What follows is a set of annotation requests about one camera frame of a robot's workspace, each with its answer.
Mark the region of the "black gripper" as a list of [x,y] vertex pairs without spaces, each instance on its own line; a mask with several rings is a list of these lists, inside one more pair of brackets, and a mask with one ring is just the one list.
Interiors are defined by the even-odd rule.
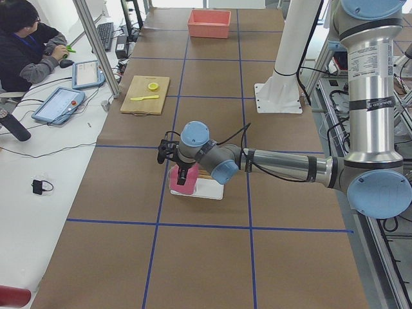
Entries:
[[196,163],[196,161],[193,158],[183,155],[180,149],[175,149],[173,151],[172,161],[177,164],[175,166],[176,184],[185,185],[188,171]]

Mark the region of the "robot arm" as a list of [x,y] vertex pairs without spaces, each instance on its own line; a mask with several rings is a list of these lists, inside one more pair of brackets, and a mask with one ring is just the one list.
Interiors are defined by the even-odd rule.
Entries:
[[348,58],[350,150],[342,156],[303,156],[216,142],[200,121],[187,123],[177,142],[162,142],[158,160],[174,162],[170,190],[192,194],[199,170],[226,184],[238,171],[295,183],[321,183],[343,192],[350,206],[375,219],[411,204],[411,184],[394,146],[393,41],[402,29],[403,1],[333,1],[330,35]]

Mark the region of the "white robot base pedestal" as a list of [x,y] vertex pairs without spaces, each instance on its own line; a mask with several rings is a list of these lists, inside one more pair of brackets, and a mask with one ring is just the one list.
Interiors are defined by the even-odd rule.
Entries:
[[322,6],[321,0],[290,2],[273,74],[265,83],[254,85],[258,113],[303,112],[297,74]]

